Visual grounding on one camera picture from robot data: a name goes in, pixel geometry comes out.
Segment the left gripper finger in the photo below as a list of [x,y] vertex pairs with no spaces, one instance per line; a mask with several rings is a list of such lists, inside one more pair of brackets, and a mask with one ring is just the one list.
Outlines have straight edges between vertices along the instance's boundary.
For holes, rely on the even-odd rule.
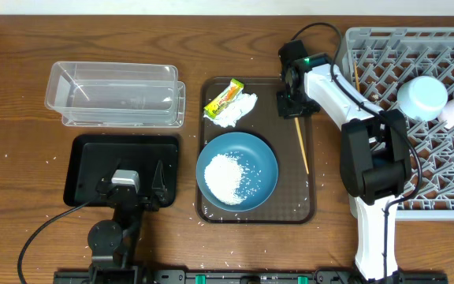
[[102,176],[99,183],[101,185],[106,185],[111,183],[111,179],[115,172],[119,169],[121,160],[117,159],[116,162],[108,169],[108,171]]
[[153,193],[157,196],[159,201],[168,200],[168,189],[164,178],[162,160],[159,160],[157,163],[151,189]]

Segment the light blue bowl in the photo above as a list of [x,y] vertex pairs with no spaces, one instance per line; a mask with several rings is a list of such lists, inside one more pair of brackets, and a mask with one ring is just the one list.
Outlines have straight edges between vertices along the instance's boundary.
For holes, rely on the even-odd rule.
[[448,93],[437,78],[420,76],[399,88],[397,102],[407,117],[416,121],[432,121],[448,102]]

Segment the wooden chopstick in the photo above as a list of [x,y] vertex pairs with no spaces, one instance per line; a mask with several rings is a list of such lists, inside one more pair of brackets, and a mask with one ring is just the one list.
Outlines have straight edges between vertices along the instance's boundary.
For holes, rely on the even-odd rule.
[[296,133],[297,133],[299,144],[300,144],[300,150],[301,150],[301,155],[302,155],[302,158],[303,158],[304,168],[306,170],[306,173],[309,175],[309,166],[308,166],[308,162],[307,162],[307,154],[306,154],[306,150],[305,150],[305,147],[304,147],[303,135],[302,135],[301,128],[300,128],[299,118],[295,117],[294,118],[294,122],[295,122]]
[[358,68],[357,61],[354,61],[353,63],[354,63],[355,86],[356,86],[357,92],[360,93],[359,68]]

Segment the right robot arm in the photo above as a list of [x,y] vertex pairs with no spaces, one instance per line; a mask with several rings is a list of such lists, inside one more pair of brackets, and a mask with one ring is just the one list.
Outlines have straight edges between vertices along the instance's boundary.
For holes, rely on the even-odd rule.
[[353,199],[359,233],[355,266],[358,283],[398,283],[393,201],[411,173],[405,118],[364,98],[327,54],[309,55],[291,40],[278,51],[284,90],[276,94],[285,119],[324,110],[341,132],[340,177]]

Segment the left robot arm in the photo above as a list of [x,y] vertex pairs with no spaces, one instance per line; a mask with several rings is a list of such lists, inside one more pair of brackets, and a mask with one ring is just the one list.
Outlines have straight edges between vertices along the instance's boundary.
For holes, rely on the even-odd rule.
[[92,251],[88,284],[149,283],[151,274],[142,264],[134,264],[136,245],[145,211],[158,211],[169,203],[163,163],[157,162],[149,192],[140,190],[135,170],[117,164],[95,186],[97,198],[113,208],[113,218],[97,222],[88,233]]

